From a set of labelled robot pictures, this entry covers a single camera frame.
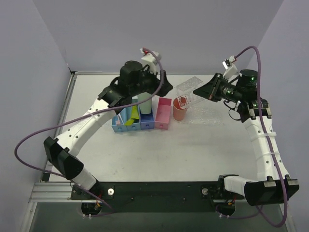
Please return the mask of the clear plastic toothbrush case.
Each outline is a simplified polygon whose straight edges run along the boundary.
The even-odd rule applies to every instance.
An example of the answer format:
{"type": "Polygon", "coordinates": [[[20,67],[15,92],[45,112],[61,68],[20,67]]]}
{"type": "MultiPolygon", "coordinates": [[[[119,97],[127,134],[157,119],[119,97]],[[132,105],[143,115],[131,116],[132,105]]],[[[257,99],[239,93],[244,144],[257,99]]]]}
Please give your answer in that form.
{"type": "Polygon", "coordinates": [[[203,85],[203,81],[194,76],[175,87],[176,99],[181,109],[189,108],[190,106],[204,100],[204,98],[193,93],[195,89],[198,89],[203,85]]]}

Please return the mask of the orange plastic cup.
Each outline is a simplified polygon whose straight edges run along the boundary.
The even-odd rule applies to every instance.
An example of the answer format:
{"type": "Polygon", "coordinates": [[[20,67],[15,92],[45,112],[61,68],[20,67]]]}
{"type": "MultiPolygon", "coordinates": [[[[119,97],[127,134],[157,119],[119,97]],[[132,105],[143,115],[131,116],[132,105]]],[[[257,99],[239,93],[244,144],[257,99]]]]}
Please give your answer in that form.
{"type": "Polygon", "coordinates": [[[184,106],[187,104],[187,100],[184,97],[180,97],[180,99],[175,98],[173,100],[173,118],[176,121],[182,121],[185,118],[187,108],[181,108],[181,105],[184,106]]]}

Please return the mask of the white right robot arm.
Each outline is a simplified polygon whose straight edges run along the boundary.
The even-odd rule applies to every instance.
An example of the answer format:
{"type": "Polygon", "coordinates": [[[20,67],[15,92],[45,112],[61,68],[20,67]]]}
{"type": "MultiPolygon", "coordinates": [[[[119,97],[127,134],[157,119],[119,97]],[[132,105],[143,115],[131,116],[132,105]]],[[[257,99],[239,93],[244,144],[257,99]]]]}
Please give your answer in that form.
{"type": "Polygon", "coordinates": [[[234,102],[253,146],[257,164],[257,180],[238,175],[222,175],[227,192],[243,196],[249,205],[286,203],[299,190],[297,179],[286,170],[276,144],[272,128],[272,113],[267,100],[258,98],[258,72],[244,69],[237,75],[234,85],[216,73],[205,85],[193,93],[212,102],[222,99],[234,102]]]}

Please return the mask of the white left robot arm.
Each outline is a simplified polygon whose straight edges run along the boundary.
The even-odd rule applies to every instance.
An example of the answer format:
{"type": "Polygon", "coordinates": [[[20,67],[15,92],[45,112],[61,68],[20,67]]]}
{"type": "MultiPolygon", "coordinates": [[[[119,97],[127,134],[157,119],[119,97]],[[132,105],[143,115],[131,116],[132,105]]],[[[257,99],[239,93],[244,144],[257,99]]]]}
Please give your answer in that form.
{"type": "Polygon", "coordinates": [[[80,185],[84,196],[89,199],[97,197],[97,179],[77,159],[82,147],[123,108],[131,107],[133,97],[145,92],[164,97],[172,89],[163,68],[155,72],[150,63],[126,62],[120,69],[120,75],[103,89],[80,122],[56,138],[45,139],[43,145],[48,160],[64,178],[80,185]]]}

